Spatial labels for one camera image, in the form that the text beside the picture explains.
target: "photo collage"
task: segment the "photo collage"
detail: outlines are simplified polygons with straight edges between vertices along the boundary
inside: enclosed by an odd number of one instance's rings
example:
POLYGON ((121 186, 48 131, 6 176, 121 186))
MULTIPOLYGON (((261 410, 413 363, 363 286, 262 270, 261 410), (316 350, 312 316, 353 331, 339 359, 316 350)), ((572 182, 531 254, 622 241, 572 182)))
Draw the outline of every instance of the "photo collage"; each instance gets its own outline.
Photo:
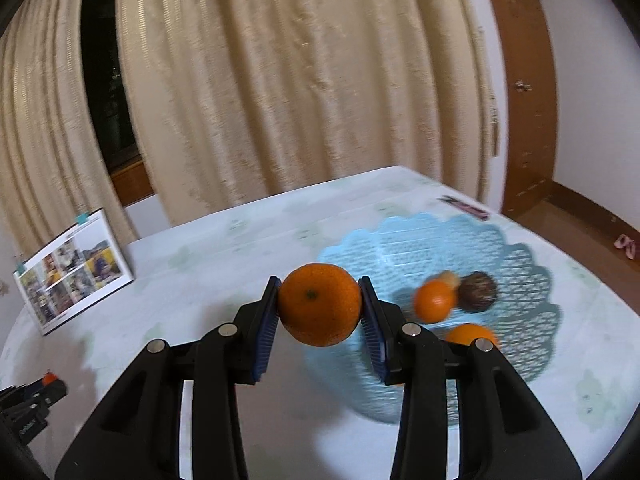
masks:
POLYGON ((41 325, 123 275, 101 228, 87 228, 19 277, 41 325))

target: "door handle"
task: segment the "door handle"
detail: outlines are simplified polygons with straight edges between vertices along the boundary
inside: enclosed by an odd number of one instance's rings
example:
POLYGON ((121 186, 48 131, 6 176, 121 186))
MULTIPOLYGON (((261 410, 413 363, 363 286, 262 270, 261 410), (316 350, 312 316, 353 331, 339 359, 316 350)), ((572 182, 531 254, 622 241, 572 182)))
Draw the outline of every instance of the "door handle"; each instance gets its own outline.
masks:
POLYGON ((518 91, 518 92, 531 92, 533 90, 533 88, 531 88, 531 85, 528 83, 525 83, 524 81, 520 80, 520 81, 516 81, 513 84, 513 87, 518 91))

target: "table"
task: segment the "table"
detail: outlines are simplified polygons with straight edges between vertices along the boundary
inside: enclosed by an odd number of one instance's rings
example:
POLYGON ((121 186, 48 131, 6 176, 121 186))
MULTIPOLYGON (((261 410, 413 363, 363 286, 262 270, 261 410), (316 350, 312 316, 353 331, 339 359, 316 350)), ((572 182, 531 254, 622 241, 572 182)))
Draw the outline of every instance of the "table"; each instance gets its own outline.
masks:
MULTIPOLYGON (((31 443, 45 472, 53 475, 79 428, 150 339, 174 345, 201 338, 232 320, 240 305, 259 298, 269 276, 284 278, 353 230, 374 230, 390 216, 423 211, 443 220, 459 215, 437 200, 443 194, 462 198, 401 167, 294 190, 132 243, 125 253, 136 281, 44 338, 23 311, 0 356, 0 388, 33 381, 48 369, 69 388, 53 407, 50 426, 31 443)), ((526 243, 553 274, 550 299, 562 310, 556 358, 530 387, 586 477, 640 400, 640 318, 537 235, 497 214, 489 222, 508 243, 526 243)), ((238 388, 252 480, 388 479, 398 427, 357 415, 318 387, 302 354, 302 345, 280 327, 268 373, 256 387, 238 388)), ((188 402, 183 410, 190 418, 188 402)), ((450 437, 449 477, 455 478, 457 431, 450 437)), ((182 477, 188 480, 185 422, 180 448, 182 477)))

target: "wooden floor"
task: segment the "wooden floor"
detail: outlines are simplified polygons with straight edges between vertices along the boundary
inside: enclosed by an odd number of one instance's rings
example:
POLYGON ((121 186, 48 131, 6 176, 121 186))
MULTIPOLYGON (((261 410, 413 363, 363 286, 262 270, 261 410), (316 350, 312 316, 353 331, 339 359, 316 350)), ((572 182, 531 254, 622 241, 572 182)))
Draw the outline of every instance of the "wooden floor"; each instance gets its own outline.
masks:
POLYGON ((640 266, 616 250, 614 240, 547 202, 516 221, 583 264, 640 314, 640 266))

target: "silver screw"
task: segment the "silver screw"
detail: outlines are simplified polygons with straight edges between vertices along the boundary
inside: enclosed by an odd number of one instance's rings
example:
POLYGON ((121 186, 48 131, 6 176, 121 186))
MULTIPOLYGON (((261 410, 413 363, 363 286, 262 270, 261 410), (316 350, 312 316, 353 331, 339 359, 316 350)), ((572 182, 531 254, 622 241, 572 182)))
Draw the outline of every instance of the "silver screw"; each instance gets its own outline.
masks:
POLYGON ((152 354, 157 354, 164 350, 165 342, 162 339, 154 339, 153 341, 149 341, 148 345, 146 345, 146 351, 151 352, 152 354))
POLYGON ((478 350, 481 350, 483 352, 489 352, 494 349, 494 344, 488 339, 485 339, 484 337, 480 337, 476 339, 476 348, 478 348, 478 350))
POLYGON ((235 335, 238 332, 238 327, 233 323, 225 323, 218 329, 218 333, 223 337, 229 337, 235 335))
POLYGON ((420 325, 415 323, 405 323, 404 325, 402 325, 402 331, 405 334, 410 335, 411 337, 415 337, 420 332, 422 332, 422 328, 420 327, 420 325))

